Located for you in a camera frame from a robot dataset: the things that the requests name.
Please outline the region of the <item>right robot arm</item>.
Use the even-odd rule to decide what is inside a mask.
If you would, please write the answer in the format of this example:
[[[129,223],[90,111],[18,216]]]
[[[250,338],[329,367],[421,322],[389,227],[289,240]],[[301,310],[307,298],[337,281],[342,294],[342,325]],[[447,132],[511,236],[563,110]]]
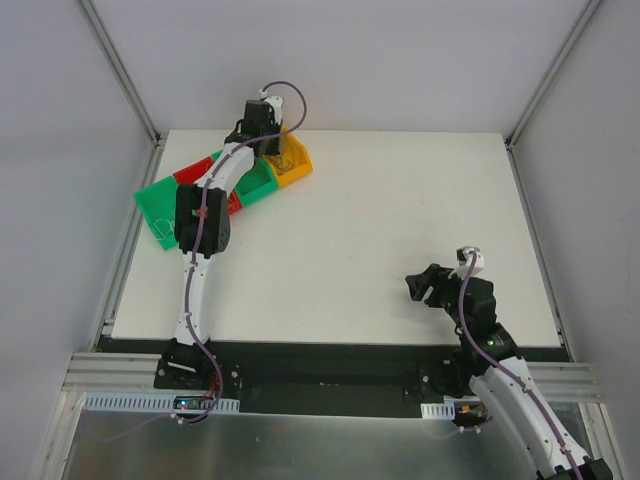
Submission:
[[[441,374],[431,376],[431,385],[451,397],[478,397],[521,452],[527,479],[613,477],[606,460],[591,458],[541,394],[515,341],[497,320],[492,282],[436,263],[405,281],[413,301],[444,310],[456,325],[460,348]]]

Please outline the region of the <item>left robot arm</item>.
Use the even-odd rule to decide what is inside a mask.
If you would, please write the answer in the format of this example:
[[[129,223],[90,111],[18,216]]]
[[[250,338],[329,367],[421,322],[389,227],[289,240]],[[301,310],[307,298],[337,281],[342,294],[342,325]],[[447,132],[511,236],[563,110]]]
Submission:
[[[277,152],[282,133],[283,98],[265,92],[245,104],[244,116],[225,138],[212,166],[176,191],[174,236],[183,261],[183,293],[171,346],[163,359],[188,388],[220,394],[224,377],[206,348],[210,338],[206,310],[212,268],[230,241],[228,198],[241,178],[267,152]]]

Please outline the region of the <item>orange plastic bin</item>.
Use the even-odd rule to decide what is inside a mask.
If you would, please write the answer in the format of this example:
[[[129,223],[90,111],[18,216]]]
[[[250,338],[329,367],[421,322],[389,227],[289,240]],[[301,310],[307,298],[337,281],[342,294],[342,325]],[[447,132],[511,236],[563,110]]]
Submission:
[[[284,188],[313,171],[311,158],[305,146],[293,135],[280,138],[280,154],[265,156],[279,188]]]

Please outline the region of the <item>green plastic bin upper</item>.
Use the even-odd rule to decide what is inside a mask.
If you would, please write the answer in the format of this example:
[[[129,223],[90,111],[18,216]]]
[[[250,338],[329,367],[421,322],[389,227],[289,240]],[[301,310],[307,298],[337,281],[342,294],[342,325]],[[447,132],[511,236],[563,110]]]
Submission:
[[[255,160],[247,148],[239,153],[222,150],[203,178],[206,188],[221,189],[227,197],[227,208],[236,213],[278,189],[271,168],[262,158]]]

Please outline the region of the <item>green plastic bin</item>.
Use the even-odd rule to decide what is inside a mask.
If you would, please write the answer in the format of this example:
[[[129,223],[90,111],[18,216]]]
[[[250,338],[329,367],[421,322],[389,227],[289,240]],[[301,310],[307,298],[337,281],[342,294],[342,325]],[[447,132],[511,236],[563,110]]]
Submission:
[[[227,197],[227,208],[236,213],[278,189],[271,168],[262,158],[255,160],[247,148],[239,153],[222,150],[203,178],[206,188],[221,189]]]
[[[177,188],[174,177],[167,176],[134,193],[152,235],[164,250],[177,245],[174,236]]]

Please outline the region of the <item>red plastic bin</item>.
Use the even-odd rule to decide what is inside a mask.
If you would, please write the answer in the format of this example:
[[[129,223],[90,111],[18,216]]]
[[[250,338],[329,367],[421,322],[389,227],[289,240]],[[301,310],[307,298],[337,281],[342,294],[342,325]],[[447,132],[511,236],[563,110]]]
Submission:
[[[173,177],[178,184],[193,184],[203,177],[214,163],[215,159],[212,156],[205,157],[204,159],[175,172]],[[229,193],[227,206],[230,215],[233,215],[242,209],[242,204],[235,190]]]

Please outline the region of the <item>green plastic bin lower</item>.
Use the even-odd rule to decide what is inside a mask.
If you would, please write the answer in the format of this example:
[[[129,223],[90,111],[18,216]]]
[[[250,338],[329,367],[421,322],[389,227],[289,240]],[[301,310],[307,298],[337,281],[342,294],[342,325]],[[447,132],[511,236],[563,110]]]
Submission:
[[[152,235],[164,250],[177,245],[174,236],[177,188],[174,177],[167,176],[134,193]]]

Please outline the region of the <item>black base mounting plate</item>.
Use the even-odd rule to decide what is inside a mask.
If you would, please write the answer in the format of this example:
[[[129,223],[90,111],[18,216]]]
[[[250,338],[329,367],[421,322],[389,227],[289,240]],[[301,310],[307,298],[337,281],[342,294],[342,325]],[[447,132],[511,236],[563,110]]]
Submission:
[[[470,391],[490,363],[460,346],[171,341],[154,387],[215,390],[243,413],[417,418],[424,404]]]

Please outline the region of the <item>left aluminium frame post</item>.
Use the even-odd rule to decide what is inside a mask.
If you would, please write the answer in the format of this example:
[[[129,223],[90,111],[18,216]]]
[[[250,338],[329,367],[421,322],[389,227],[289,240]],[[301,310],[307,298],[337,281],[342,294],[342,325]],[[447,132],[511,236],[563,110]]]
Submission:
[[[75,1],[75,4],[87,22],[98,48],[102,52],[117,84],[131,106],[146,136],[154,147],[160,146],[163,141],[162,133],[152,120],[148,108],[122,60],[118,48],[101,18],[95,2],[91,0],[78,0]]]

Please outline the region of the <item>aluminium frame post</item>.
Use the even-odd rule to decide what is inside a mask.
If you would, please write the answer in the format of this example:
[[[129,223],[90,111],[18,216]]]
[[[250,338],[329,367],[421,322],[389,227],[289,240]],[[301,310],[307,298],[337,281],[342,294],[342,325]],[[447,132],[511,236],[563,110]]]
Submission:
[[[87,22],[98,48],[102,52],[117,84],[131,106],[146,136],[154,147],[160,146],[163,141],[162,133],[152,120],[148,108],[122,60],[118,48],[101,18],[95,2],[91,0],[78,0],[75,1],[75,4]]]
[[[508,151],[512,151],[516,146],[525,129],[532,121],[536,111],[542,105],[546,96],[552,89],[554,82],[559,79],[570,56],[577,48],[587,29],[590,27],[594,18],[605,4],[606,1],[604,0],[588,0],[582,5],[578,15],[561,41],[549,65],[546,67],[513,128],[505,137],[505,146]]]

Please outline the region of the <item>right aluminium frame post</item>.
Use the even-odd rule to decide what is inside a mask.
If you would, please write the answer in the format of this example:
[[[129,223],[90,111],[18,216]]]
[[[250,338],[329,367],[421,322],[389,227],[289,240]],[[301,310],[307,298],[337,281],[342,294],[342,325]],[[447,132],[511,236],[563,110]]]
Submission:
[[[605,4],[606,1],[604,0],[588,0],[582,5],[578,15],[561,41],[549,65],[546,67],[513,128],[505,137],[505,146],[508,151],[512,151],[516,146],[525,129],[532,121],[536,111],[542,105],[546,96],[552,89],[554,82],[559,79],[570,56],[577,48],[587,29],[590,27],[594,18]]]

